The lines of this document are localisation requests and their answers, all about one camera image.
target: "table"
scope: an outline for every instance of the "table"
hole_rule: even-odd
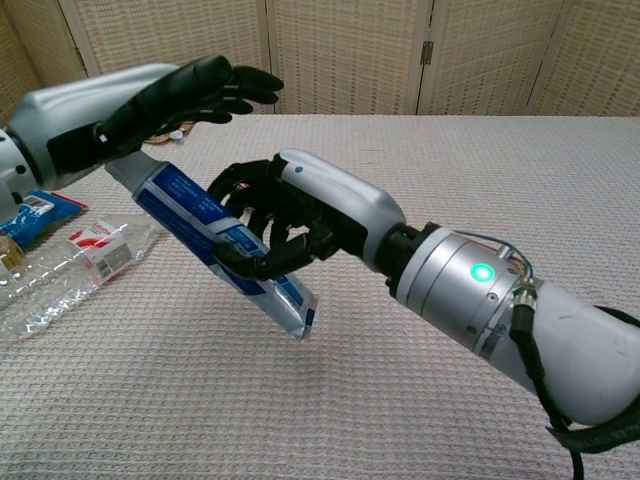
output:
[[[147,146],[203,186],[310,150],[387,190],[410,224],[509,239],[536,273],[638,316],[640,120],[273,116]],[[98,171],[62,193],[135,213]],[[569,478],[537,399],[397,305],[339,253],[297,343],[174,238],[29,341],[0,350],[0,477]],[[585,457],[640,478],[640,444]]]

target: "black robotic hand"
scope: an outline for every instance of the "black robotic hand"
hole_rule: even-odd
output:
[[[275,160],[237,163],[223,171],[207,190],[240,218],[250,212],[248,228],[263,239],[271,224],[270,251],[246,257],[233,247],[214,251],[217,260],[235,275],[267,280],[293,272],[315,259],[326,260],[344,248],[348,219],[312,196],[281,181],[282,165]],[[308,231],[289,239],[292,229]]]
[[[282,81],[270,73],[233,67],[225,57],[211,55],[138,92],[95,127],[95,137],[103,157],[117,158],[139,150],[146,138],[176,130],[184,122],[227,123],[232,114],[251,113],[249,102],[274,104],[282,88]]]

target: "blue package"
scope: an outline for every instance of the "blue package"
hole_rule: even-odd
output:
[[[213,256],[216,245],[231,244],[244,255],[268,249],[226,207],[169,162],[138,151],[105,166],[133,200],[173,234],[216,276],[233,286],[298,340],[307,340],[318,298],[293,273],[267,281],[237,277]]]
[[[29,247],[49,228],[87,210],[83,203],[57,193],[29,192],[18,215],[0,224],[0,235],[11,237],[20,247]]]

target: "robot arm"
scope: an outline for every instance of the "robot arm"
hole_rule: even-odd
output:
[[[237,275],[269,278],[343,249],[384,275],[400,304],[537,394],[572,452],[640,439],[640,323],[535,277],[514,246],[408,226],[387,193],[302,150],[232,165],[209,192],[238,217],[250,209],[259,236],[273,220],[266,256],[215,252]],[[300,226],[308,232],[289,240]]]
[[[0,222],[31,190],[58,190],[186,121],[226,123],[270,104],[282,82],[219,55],[151,64],[27,94],[0,130]]]

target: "green led light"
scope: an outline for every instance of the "green led light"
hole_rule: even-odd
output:
[[[490,282],[496,277],[496,271],[488,263],[476,263],[471,267],[471,276],[477,282]]]

